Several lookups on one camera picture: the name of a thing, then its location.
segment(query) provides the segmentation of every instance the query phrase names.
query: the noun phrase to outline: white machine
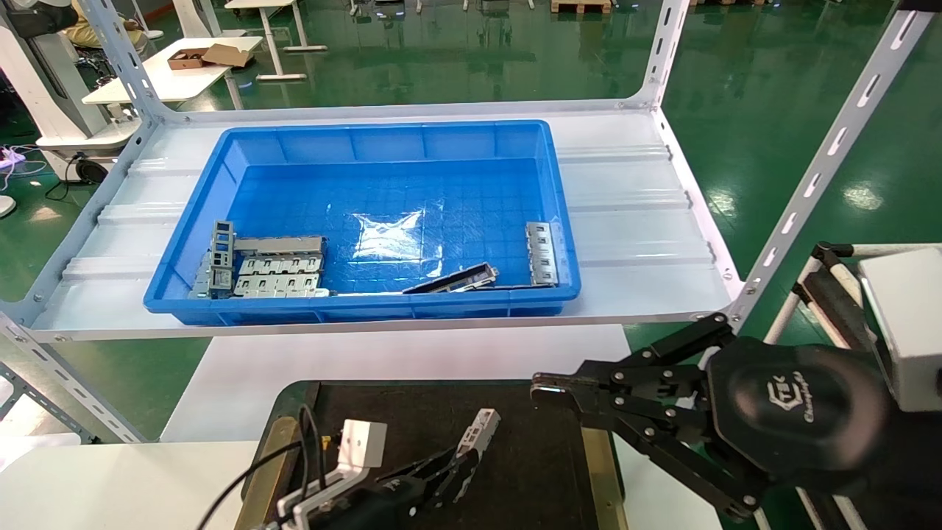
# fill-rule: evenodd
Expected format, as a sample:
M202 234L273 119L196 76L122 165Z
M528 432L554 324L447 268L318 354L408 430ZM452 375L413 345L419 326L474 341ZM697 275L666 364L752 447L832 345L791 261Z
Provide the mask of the white machine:
M140 123L134 115L115 119L81 103L89 89L74 66L72 44L58 32L75 20L70 0L0 4L0 69L40 130L36 144L50 169L72 182L82 177L70 161L81 156L110 169ZM0 217L15 204L0 197Z

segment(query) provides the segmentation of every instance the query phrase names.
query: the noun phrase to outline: epoxy floor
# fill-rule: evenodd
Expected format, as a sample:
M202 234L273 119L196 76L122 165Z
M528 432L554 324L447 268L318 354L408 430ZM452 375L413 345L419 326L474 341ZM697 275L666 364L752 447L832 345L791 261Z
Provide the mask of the epoxy floor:
M499 3L458 0L409 4L401 21L375 14L351 19L342 0L302 0L308 39L326 54L281 54L294 83L254 81L273 67L267 49L236 75L247 108L401 105L444 102L588 99L627 96L640 85L658 17L658 0L623 0L611 15L554 15L548 0ZM748 273L808 161L877 42L890 0L772 0L766 6L692 8L678 47L664 108L708 198L740 276ZM255 13L237 19L219 7L220 23L261 35ZM290 11L272 19L279 46L297 43ZM152 26L182 37L174 13ZM904 242L942 239L942 30L930 26L903 67L835 182L805 227L795 251L746 333L761 335L817 240ZM190 110L231 108L223 83L183 104ZM25 115L0 130L2 143L38 135ZM18 299L68 232L92 190L73 189L64 203L45 200L48 176L13 181L19 208L0 220L0 298ZM637 348L676 329L629 326ZM800 315L784 342L820 341L811 317ZM208 340L134 340L62 345L63 353L146 436L170 416ZM105 429L11 343L0 359L76 419ZM0 434L59 432L37 407L20 404ZM795 498L767 505L774 520L806 527Z

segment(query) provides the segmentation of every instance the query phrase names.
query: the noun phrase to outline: white table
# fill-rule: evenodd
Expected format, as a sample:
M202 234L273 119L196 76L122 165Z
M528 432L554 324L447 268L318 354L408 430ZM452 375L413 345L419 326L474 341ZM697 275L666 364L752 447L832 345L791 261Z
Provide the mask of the white table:
M301 21L298 0L231 0L226 4L227 9L258 9L262 14L262 27L265 28L265 39L268 41L268 48L271 51L271 62L275 65L275 75L259 75L255 79L259 81L297 81L307 77L307 74L286 74L282 69L282 60L278 57L278 46L275 44L275 37L271 33L271 24L268 22L268 10L271 8L283 8L291 6L295 15L295 24L298 25L298 38L300 46L286 46L286 52L326 52L327 46L309 45L307 35L304 33L304 24Z
M0 472L2 526L188 530L252 463L256 441L40 447ZM207 528L232 530L238 490Z
M278 394L296 381L530 379L629 354L617 324L219 337L160 438L259 440ZM615 450L629 528L722 529L710 504L647 456L621 439Z
M236 109L243 109L242 98L238 94L236 80L233 79L232 66L210 65L191 70L171 70L167 59L185 48L208 48L213 44L233 46L241 51L250 52L262 43L261 37L216 37L211 39L181 39L167 46L156 55L144 61L144 70L154 85L154 93L160 101L189 101L200 95L225 77L229 95L233 98ZM86 105L108 105L111 103L133 103L127 89L119 78L113 79L102 88L82 98Z

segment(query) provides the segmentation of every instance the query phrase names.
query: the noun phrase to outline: white shelf board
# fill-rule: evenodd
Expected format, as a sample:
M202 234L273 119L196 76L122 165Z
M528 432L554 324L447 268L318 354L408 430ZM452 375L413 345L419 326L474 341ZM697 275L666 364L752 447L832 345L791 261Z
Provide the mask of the white shelf board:
M234 126L542 119L552 129L582 292L558 317L184 326L141 301L219 135ZM732 260L657 111L408 116L161 125L34 322L41 341L687 320L730 304Z

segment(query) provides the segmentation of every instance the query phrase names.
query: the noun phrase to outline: sheet metal part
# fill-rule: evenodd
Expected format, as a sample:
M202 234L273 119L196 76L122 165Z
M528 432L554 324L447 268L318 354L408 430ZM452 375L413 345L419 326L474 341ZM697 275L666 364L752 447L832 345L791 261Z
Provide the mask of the sheet metal part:
M557 285L556 254L553 252L553 234L549 223L527 223L527 247L533 285Z
M225 297L233 290L233 241L236 234L228 221L216 221L210 242L209 294Z
M320 274L253 274L239 277L235 296L244 298L320 298L330 296L317 287Z
M285 256L324 254L324 239L312 238L239 238L235 249L245 256Z
M486 261L463 271L435 278L430 282L410 287L402 294L420 294L428 292L465 292L492 284L497 280L498 271Z
M250 256L242 260L238 275L319 273L323 263L324 258L320 255Z

